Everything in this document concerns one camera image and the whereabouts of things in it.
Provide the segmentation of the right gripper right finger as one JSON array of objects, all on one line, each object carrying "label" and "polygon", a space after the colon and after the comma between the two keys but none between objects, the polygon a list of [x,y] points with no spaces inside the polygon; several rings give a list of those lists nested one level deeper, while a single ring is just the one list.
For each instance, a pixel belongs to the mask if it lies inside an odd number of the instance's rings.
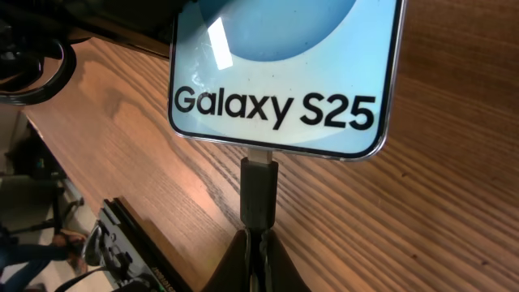
[{"label": "right gripper right finger", "polygon": [[267,292],[310,292],[274,230],[261,234],[264,288]]}]

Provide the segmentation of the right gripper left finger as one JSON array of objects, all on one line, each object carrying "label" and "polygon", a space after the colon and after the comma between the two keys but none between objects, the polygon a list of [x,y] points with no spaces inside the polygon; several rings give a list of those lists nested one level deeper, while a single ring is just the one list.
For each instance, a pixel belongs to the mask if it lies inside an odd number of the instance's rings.
[{"label": "right gripper left finger", "polygon": [[202,292],[248,291],[248,233],[239,230]]}]

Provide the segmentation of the turquoise screen smartphone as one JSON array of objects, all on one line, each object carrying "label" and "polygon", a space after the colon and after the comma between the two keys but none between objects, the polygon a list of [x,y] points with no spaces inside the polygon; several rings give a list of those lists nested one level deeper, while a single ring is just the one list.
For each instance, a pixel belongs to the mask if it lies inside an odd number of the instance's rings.
[{"label": "turquoise screen smartphone", "polygon": [[187,3],[168,118],[183,137],[359,161],[388,132],[404,0]]}]

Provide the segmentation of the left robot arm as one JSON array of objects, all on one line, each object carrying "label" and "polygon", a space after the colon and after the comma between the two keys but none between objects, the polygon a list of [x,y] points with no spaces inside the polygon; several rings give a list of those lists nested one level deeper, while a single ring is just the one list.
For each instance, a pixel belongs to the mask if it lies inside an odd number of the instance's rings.
[{"label": "left robot arm", "polygon": [[99,38],[156,58],[169,57],[173,23],[189,0],[6,0],[1,19],[24,32]]}]

